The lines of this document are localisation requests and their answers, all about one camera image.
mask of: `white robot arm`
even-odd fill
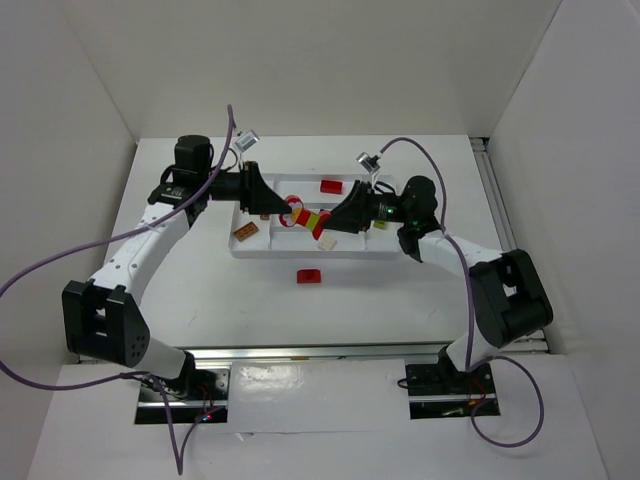
[[[367,169],[375,170],[375,158],[368,158],[373,166],[368,165]],[[436,220],[437,205],[435,185],[423,176],[409,179],[400,195],[395,191],[376,192],[371,182],[356,181],[323,225],[327,230],[358,233],[367,230],[376,220],[402,223],[398,239],[405,254],[465,277],[458,252]],[[467,363],[466,358],[469,332],[439,355],[447,374],[454,376],[467,373],[467,367],[547,326],[553,319],[553,311],[525,251],[501,252],[449,236],[465,257],[475,310],[470,361]]]
[[[138,305],[156,270],[204,211],[209,197],[238,201],[251,214],[291,211],[266,185],[255,162],[245,162],[240,172],[220,171],[208,191],[182,210],[181,205],[208,181],[211,152],[207,137],[180,137],[175,164],[162,174],[137,225],[142,231],[126,240],[88,281],[69,282],[62,293],[71,352],[154,374],[174,395],[188,394],[191,386],[203,383],[202,376],[212,374],[197,371],[190,353],[151,336]]]

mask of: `white table surface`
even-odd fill
[[[377,152],[391,138],[263,138],[247,159],[258,161],[263,173],[363,173],[356,156]],[[448,228],[499,248],[468,138],[413,138],[442,170]],[[175,142],[140,141],[114,233],[136,225],[160,174],[173,163]],[[223,140],[213,143],[219,151]],[[426,159],[408,144],[392,147],[382,165],[400,186],[413,175],[435,179]],[[228,250],[231,214],[231,203],[210,202],[151,281],[141,309],[159,340],[179,347],[309,345],[451,341],[464,332],[461,279],[404,256],[398,261],[234,259]],[[296,285],[302,268],[320,268],[322,284]]]
[[[390,428],[380,421],[390,414],[376,408],[370,423],[385,425],[377,431],[252,435],[222,433],[222,425],[199,426],[186,449],[182,478],[606,479],[566,358],[518,358],[538,380],[546,404],[544,427],[525,447],[504,450],[485,443],[468,418],[405,419]],[[533,389],[513,366],[494,362],[493,368],[502,415],[481,418],[479,424],[498,440],[522,439],[537,422]],[[65,366],[59,384],[117,371],[113,365]],[[392,387],[393,380],[388,379]],[[342,394],[348,394],[346,376],[344,383]],[[137,394],[138,386],[124,381],[55,393],[28,480],[178,478],[166,426],[133,424]],[[186,429],[177,427],[179,440]]]

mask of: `cable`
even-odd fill
[[[490,361],[492,361],[494,359],[496,359],[496,360],[504,360],[506,362],[509,362],[509,363],[515,365],[516,367],[518,367],[520,370],[522,370],[525,373],[525,375],[527,376],[527,378],[529,379],[529,381],[533,385],[533,388],[536,391],[536,396],[538,398],[538,405],[540,407],[540,417],[538,419],[538,424],[537,424],[535,430],[531,433],[531,435],[529,435],[527,438],[525,438],[524,440],[521,440],[519,442],[515,442],[515,443],[498,442],[496,440],[490,439],[489,437],[487,437],[484,433],[482,433],[480,431],[480,429],[478,428],[478,426],[476,424],[476,419],[475,419],[476,412],[478,411],[478,409],[480,407],[482,407],[482,405],[485,405],[488,401],[491,401],[491,400],[485,400],[484,402],[481,402],[481,403],[477,404],[474,407],[474,409],[471,411],[471,424],[473,425],[473,428],[475,429],[475,431],[478,433],[478,435],[483,440],[485,440],[485,441],[489,442],[490,444],[495,445],[497,447],[516,448],[516,447],[521,447],[523,445],[526,445],[527,443],[531,442],[534,438],[536,438],[538,436],[538,434],[540,433],[540,430],[542,429],[542,424],[544,423],[544,400],[542,399],[542,393],[540,392],[540,388],[538,387],[538,384],[536,383],[535,379],[533,378],[533,375],[531,375],[531,372],[529,372],[529,370],[527,370],[519,362],[513,360],[512,358],[505,357],[504,355],[495,355],[495,356],[490,357],[490,358],[485,358],[485,359],[482,359],[482,360],[476,362],[475,364],[471,365],[471,352],[472,352],[472,349],[473,349],[473,338],[474,338],[474,330],[475,330],[475,307],[474,307],[474,304],[473,304],[473,291],[471,289],[471,276],[469,274],[469,265],[467,264],[467,260],[466,260],[466,258],[464,256],[464,252],[462,251],[462,248],[460,248],[460,245],[458,245],[458,242],[456,242],[454,240],[454,238],[447,233],[447,230],[445,228],[445,218],[446,218],[446,213],[447,213],[447,190],[446,190],[446,187],[444,185],[444,178],[442,178],[442,174],[440,173],[440,169],[436,165],[436,162],[433,160],[431,155],[429,155],[429,152],[427,152],[427,150],[422,145],[420,145],[418,142],[416,142],[412,138],[409,138],[409,137],[397,137],[397,138],[394,138],[393,140],[389,141],[384,147],[382,147],[382,149],[380,150],[380,155],[384,154],[389,149],[389,147],[391,147],[392,145],[394,145],[394,144],[396,144],[398,142],[410,143],[411,145],[416,147],[418,150],[420,150],[420,152],[422,152],[422,154],[427,158],[427,160],[429,160],[429,163],[431,164],[431,166],[433,167],[434,171],[436,172],[436,176],[438,177],[438,182],[440,183],[440,189],[442,190],[442,214],[440,216],[440,227],[441,227],[442,232],[444,234],[444,238],[446,238],[447,241],[451,244],[451,246],[455,249],[455,251],[456,251],[456,253],[458,255],[458,258],[460,259],[460,263],[462,264],[462,272],[463,272],[463,276],[464,276],[464,283],[465,283],[466,290],[467,290],[467,311],[468,311],[468,330],[469,330],[469,333],[467,335],[467,350],[466,350],[466,355],[465,355],[465,371],[466,372],[472,372],[473,370],[478,368],[480,365],[483,365],[485,363],[489,363]],[[406,380],[407,380],[406,378],[398,380],[398,386],[400,388],[408,389],[409,387],[407,385]]]
[[[130,238],[133,237],[135,235],[138,235],[150,228],[155,228],[158,225],[161,225],[163,222],[166,222],[167,220],[169,220],[170,218],[178,215],[178,213],[182,212],[183,210],[185,210],[186,208],[188,208],[189,206],[191,206],[198,198],[200,198],[203,194],[207,193],[208,194],[208,189],[211,186],[211,183],[213,182],[213,180],[215,180],[216,176],[218,175],[218,173],[220,173],[220,170],[222,168],[222,165],[224,164],[224,159],[227,155],[227,152],[229,152],[230,149],[230,145],[231,145],[231,138],[233,135],[233,130],[236,127],[236,123],[233,117],[233,108],[231,107],[231,105],[227,105],[227,114],[229,117],[229,124],[227,127],[227,137],[225,139],[225,143],[224,143],[224,147],[222,149],[222,154],[220,155],[220,160],[218,161],[218,164],[216,165],[215,169],[213,169],[213,171],[211,172],[211,175],[209,176],[209,178],[207,179],[207,181],[204,183],[204,185],[202,185],[202,187],[200,187],[200,189],[198,189],[198,191],[196,191],[186,202],[184,202],[182,205],[180,205],[179,207],[177,207],[176,209],[172,210],[171,212],[169,212],[167,215],[159,218],[158,220],[155,220],[154,222],[148,224],[145,227],[142,228],[137,228],[135,230],[131,230],[129,232],[125,232],[122,233],[120,235],[116,235],[114,237],[108,238],[106,240],[98,240],[95,242],[89,242],[86,243],[84,245],[79,245],[77,247],[73,247],[70,248],[68,250],[65,250],[63,252],[57,253],[55,255],[52,255],[48,258],[45,258],[44,260],[40,260],[39,262],[34,263],[33,265],[28,266],[27,268],[21,270],[20,272],[16,273],[13,277],[11,277],[9,280],[7,280],[2,287],[0,287],[0,298],[2,298],[4,296],[4,294],[7,292],[7,290],[9,290],[9,288],[11,288],[18,280],[20,280],[21,278],[29,275],[30,273],[38,270],[41,267],[44,267],[46,265],[49,265],[50,263],[55,262],[56,260],[60,260],[62,258],[68,257],[70,255],[73,255],[74,253],[78,253],[78,252],[82,252],[84,250],[89,250],[91,248],[95,248],[95,247],[101,247],[104,245],[108,245],[110,243],[113,242],[117,242],[120,240],[124,240],[126,238]],[[18,383],[21,383],[27,387],[31,387],[31,388],[36,388],[39,390],[48,390],[48,391],[69,391],[69,390],[79,390],[81,388],[88,388],[88,387],[93,387],[96,385],[101,385],[104,383],[108,383],[108,382],[112,382],[114,380],[139,380],[142,381],[140,378],[138,378],[139,375],[147,375],[147,372],[126,372],[126,373],[120,373],[118,375],[113,375],[110,377],[106,377],[106,378],[101,378],[98,380],[93,380],[91,382],[86,382],[86,383],[79,383],[76,385],[45,385],[42,383],[38,383],[38,382],[34,382],[31,381],[25,377],[22,377],[21,375],[17,374],[16,372],[14,372],[13,370],[11,370],[2,360],[0,360],[0,371],[2,371],[5,375],[7,375],[8,377],[10,377],[11,379],[15,380]],[[151,378],[152,382],[154,383],[154,385],[156,386],[156,388],[158,389],[160,395],[162,396],[162,400],[164,402],[164,407],[165,407],[165,413],[167,415],[167,425],[169,426],[169,436],[171,437],[171,444],[174,450],[174,455],[175,455],[175,459],[176,459],[176,467],[178,469],[178,474],[182,475],[182,465],[183,465],[183,457],[184,457],[184,449],[187,443],[187,440],[189,439],[189,436],[191,435],[191,432],[193,431],[193,429],[195,428],[195,426],[197,425],[197,423],[195,423],[194,425],[191,426],[191,428],[187,431],[187,435],[185,436],[185,439],[182,443],[182,449],[180,451],[180,453],[178,453],[178,448],[177,448],[177,444],[176,444],[176,440],[175,440],[175,432],[173,429],[173,421],[171,418],[171,408],[169,407],[169,399],[167,398],[167,394],[164,390],[164,388],[162,387],[162,384],[160,383],[160,381],[157,379],[157,377],[153,376],[153,375],[149,375],[149,377]],[[197,417],[196,418],[197,422],[202,420],[202,417]]]
[[[380,187],[384,187],[386,188],[389,192],[393,193],[394,195],[396,194],[396,189],[393,188],[391,185],[389,185],[388,183],[385,182],[381,182],[380,180],[378,180],[375,184],[375,186],[373,187],[373,189],[378,192],[378,193],[385,193],[384,190],[382,190]]]
[[[162,387],[162,383],[160,383],[160,380],[158,380],[158,378],[155,375],[149,375],[149,378],[151,379],[156,389],[160,393],[160,396],[162,397],[162,402],[164,403],[164,413],[165,413],[165,416],[167,417],[167,428],[169,428],[169,437],[171,438],[171,448],[173,449],[173,456],[175,457],[175,460],[176,460],[176,468],[178,469],[178,475],[182,475],[182,471],[184,468],[184,449],[187,446],[187,441],[189,440],[191,433],[193,433],[193,430],[198,426],[200,422],[202,422],[202,419],[204,417],[212,414],[213,412],[219,410],[222,407],[215,407],[206,411],[201,415],[198,415],[195,421],[193,422],[193,424],[189,427],[189,430],[187,430],[187,434],[184,436],[184,440],[182,440],[180,451],[178,451],[178,442],[176,440],[176,432],[173,426],[173,418],[171,415],[171,407],[169,406],[169,399],[167,398],[167,392],[165,392],[164,388]]]
[[[438,177],[438,182],[440,183],[440,190],[442,190],[442,213],[440,215],[440,225],[442,225],[442,228],[444,229],[444,220],[447,214],[447,189],[444,186],[444,179],[442,178],[442,173],[440,173],[440,169],[438,168],[438,165],[436,165],[435,160],[431,157],[431,155],[429,155],[429,152],[427,152],[427,150],[425,150],[425,148],[422,145],[416,142],[413,138],[409,138],[409,137],[396,137],[393,140],[390,140],[389,142],[387,142],[387,144],[384,147],[382,147],[382,149],[380,150],[380,155],[383,155],[384,152],[386,152],[389,149],[389,147],[391,147],[391,145],[394,145],[398,142],[410,143],[411,145],[416,147],[418,150],[420,150],[420,152],[422,152],[422,154],[425,157],[427,157],[427,160],[429,160],[429,163],[433,167],[433,170],[436,172],[436,176]]]
[[[529,370],[527,370],[522,364],[516,362],[512,358],[505,357],[503,355],[495,355],[493,357],[482,359],[482,360],[476,362],[475,364],[471,365],[471,351],[472,351],[472,348],[473,348],[473,337],[474,337],[475,323],[476,322],[475,322],[475,308],[474,308],[474,304],[473,304],[473,291],[471,290],[471,276],[469,275],[469,265],[467,264],[467,260],[466,260],[466,258],[464,256],[464,253],[463,253],[462,249],[460,248],[460,245],[458,245],[458,242],[456,242],[451,235],[446,233],[446,230],[444,232],[445,232],[444,238],[447,239],[447,241],[453,246],[453,248],[455,249],[456,253],[458,254],[458,258],[460,259],[460,263],[462,264],[462,271],[463,271],[463,274],[464,274],[464,283],[465,283],[466,289],[467,289],[467,309],[468,309],[468,312],[469,312],[469,319],[468,319],[469,320],[469,324],[468,324],[469,333],[467,335],[467,351],[466,351],[466,356],[465,356],[465,371],[472,372],[473,370],[478,368],[480,365],[483,365],[485,363],[489,363],[493,359],[505,360],[505,361],[515,365],[520,370],[522,370],[525,373],[525,375],[527,376],[527,378],[529,379],[529,381],[531,381],[531,384],[533,385],[533,388],[536,391],[536,396],[538,397],[538,405],[540,407],[540,417],[538,419],[538,425],[536,426],[535,430],[531,433],[531,435],[529,435],[524,440],[521,440],[521,441],[515,442],[515,443],[502,443],[502,442],[498,442],[496,440],[492,440],[489,437],[487,437],[484,433],[482,433],[482,431],[480,431],[480,428],[478,428],[478,425],[476,424],[476,419],[475,419],[476,412],[478,411],[478,409],[482,405],[487,403],[487,400],[485,400],[484,402],[479,403],[478,405],[476,405],[474,407],[474,409],[471,411],[471,424],[473,425],[474,430],[480,436],[480,438],[482,438],[483,440],[489,442],[491,445],[495,445],[497,447],[502,447],[502,448],[521,447],[521,446],[526,445],[527,443],[531,442],[531,440],[533,440],[534,438],[536,438],[538,436],[538,434],[540,433],[540,430],[542,429],[542,424],[544,423],[544,400],[542,399],[542,393],[540,393],[540,388],[538,387],[538,384],[536,383],[535,379],[533,378],[533,375],[531,375]]]
[[[229,170],[232,170],[238,164],[238,154],[236,153],[236,151],[233,148],[229,149],[229,151],[231,153],[233,153],[234,157],[236,157],[236,161],[230,167],[225,168],[224,169],[225,172],[228,172]]]
[[[484,360],[482,363],[489,363],[491,360],[504,360],[505,362],[509,362],[515,365],[516,367],[518,367],[520,370],[522,370],[524,374],[527,376],[527,378],[531,382],[531,385],[533,385],[533,389],[536,391],[536,397],[538,398],[538,407],[540,408],[540,416],[538,417],[538,424],[536,425],[536,428],[533,430],[533,432],[531,432],[531,435],[529,435],[524,440],[520,440],[519,442],[503,443],[487,437],[476,424],[476,413],[478,412],[478,409],[483,405],[485,405],[487,402],[493,401],[489,399],[473,407],[473,410],[471,411],[471,425],[473,425],[473,429],[476,431],[476,433],[480,435],[480,438],[490,443],[491,445],[495,445],[496,447],[501,447],[501,448],[522,447],[523,445],[526,445],[527,443],[531,442],[534,438],[536,438],[540,433],[540,430],[542,430],[542,424],[544,423],[544,400],[542,399],[542,392],[540,391],[540,387],[538,386],[538,383],[536,382],[535,378],[533,378],[533,375],[531,375],[531,372],[527,370],[524,367],[524,365],[522,365],[521,363],[516,362],[513,358],[505,357],[504,355],[495,355],[491,358]]]

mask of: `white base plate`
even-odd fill
[[[312,211],[331,210],[341,203],[353,188],[356,180],[366,181],[367,175],[321,175],[321,174],[266,174],[263,178],[281,198],[289,195],[300,197],[305,208]],[[342,194],[322,193],[322,180],[342,182]],[[390,175],[381,175],[380,181],[396,188]],[[240,242],[233,232],[249,222],[254,222],[260,231]],[[399,224],[388,223],[386,230],[374,228],[357,235],[326,230],[337,244],[333,250],[323,251],[318,248],[311,232],[304,227],[282,226],[278,215],[271,215],[269,220],[260,220],[257,215],[249,215],[240,211],[239,204],[233,210],[229,250],[235,258],[358,258],[372,260],[392,260],[401,251],[396,230]]]

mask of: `white enclosure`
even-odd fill
[[[612,479],[640,469],[639,8],[565,0],[489,144]]]

